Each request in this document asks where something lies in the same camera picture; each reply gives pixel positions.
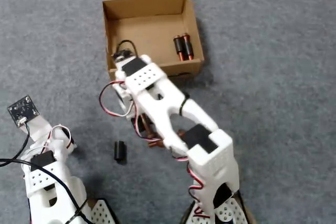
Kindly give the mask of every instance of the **black circuit board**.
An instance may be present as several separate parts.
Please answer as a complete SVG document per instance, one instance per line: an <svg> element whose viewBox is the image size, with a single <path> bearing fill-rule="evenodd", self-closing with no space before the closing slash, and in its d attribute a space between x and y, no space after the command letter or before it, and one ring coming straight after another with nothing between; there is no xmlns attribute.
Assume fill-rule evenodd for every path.
<svg viewBox="0 0 336 224"><path fill-rule="evenodd" d="M12 119L17 127L21 127L24 125L24 123L27 123L40 115L33 101L28 95L13 103L7 108L7 110L11 114Z"/></svg>

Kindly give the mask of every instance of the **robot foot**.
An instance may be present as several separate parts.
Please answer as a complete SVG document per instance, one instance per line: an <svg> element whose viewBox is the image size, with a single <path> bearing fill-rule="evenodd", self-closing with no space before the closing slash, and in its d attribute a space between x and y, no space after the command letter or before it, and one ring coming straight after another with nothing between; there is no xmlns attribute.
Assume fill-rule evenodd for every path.
<svg viewBox="0 0 336 224"><path fill-rule="evenodd" d="M119 224L119 221L105 199L89 200L91 222L95 224Z"/></svg>
<svg viewBox="0 0 336 224"><path fill-rule="evenodd" d="M215 209L215 223L211 223L203 212L199 212L193 202L185 212L180 224L256 224L253 216L247 211L247 217L238 197L232 197Z"/></svg>

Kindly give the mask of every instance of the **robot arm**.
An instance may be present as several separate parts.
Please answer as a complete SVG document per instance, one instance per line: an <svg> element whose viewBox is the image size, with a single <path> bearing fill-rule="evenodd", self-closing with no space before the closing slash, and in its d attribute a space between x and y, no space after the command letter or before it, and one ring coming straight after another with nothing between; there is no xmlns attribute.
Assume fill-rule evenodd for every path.
<svg viewBox="0 0 336 224"><path fill-rule="evenodd" d="M187 170L194 178L190 194L197 203L198 215L209 217L211 223L215 223L215 209L239 190L232 139L195 101L188 99L149 56L137 57L121 51L114 55L114 60L118 84L111 83L115 83L113 87L120 103L125 111L131 102L135 105L134 113L129 113L128 118L137 119L140 114L146 114L164 146L187 157ZM196 125L180 137L172 128L171 114L180 114Z"/></svg>
<svg viewBox="0 0 336 224"><path fill-rule="evenodd" d="M34 141L21 160L53 175L33 165L22 164L30 224L118 223L104 200L93 201L93 209L89 208L83 182L71 175L66 160L76 145L70 130L63 125L51 127L29 96L8 107L8 111L16 125Z"/></svg>

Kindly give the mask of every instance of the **black cylindrical object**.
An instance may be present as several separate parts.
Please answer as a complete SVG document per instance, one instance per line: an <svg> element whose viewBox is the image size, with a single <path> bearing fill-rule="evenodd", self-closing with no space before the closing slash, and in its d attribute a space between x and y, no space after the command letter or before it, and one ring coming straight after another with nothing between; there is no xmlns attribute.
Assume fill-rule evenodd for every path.
<svg viewBox="0 0 336 224"><path fill-rule="evenodd" d="M192 60L194 59L194 50L193 50L193 46L191 45L191 42L190 42L190 35L185 33L182 35L183 37L183 40L184 40L184 46L185 46L185 50L186 50L186 53L189 57L189 60Z"/></svg>
<svg viewBox="0 0 336 224"><path fill-rule="evenodd" d="M124 141L116 141L114 143L114 160L117 162L124 161L126 159L126 144Z"/></svg>
<svg viewBox="0 0 336 224"><path fill-rule="evenodd" d="M176 49L176 53L180 58L180 61L184 61L184 57L183 57L183 38L181 38L179 35L177 35L174 38L174 44L175 44L175 49Z"/></svg>

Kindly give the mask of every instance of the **perforated white plate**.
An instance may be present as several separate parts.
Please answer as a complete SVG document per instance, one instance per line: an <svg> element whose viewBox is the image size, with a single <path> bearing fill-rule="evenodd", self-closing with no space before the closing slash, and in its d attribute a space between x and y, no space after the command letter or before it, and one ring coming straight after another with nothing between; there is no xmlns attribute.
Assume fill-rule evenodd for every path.
<svg viewBox="0 0 336 224"><path fill-rule="evenodd" d="M95 224L116 224L104 200L98 200L91 211L91 221Z"/></svg>
<svg viewBox="0 0 336 224"><path fill-rule="evenodd" d="M186 224L212 224L210 219L203 217L194 217L194 210L197 204L194 205ZM231 198L215 209L216 215L223 223L247 224L246 217L238 202Z"/></svg>

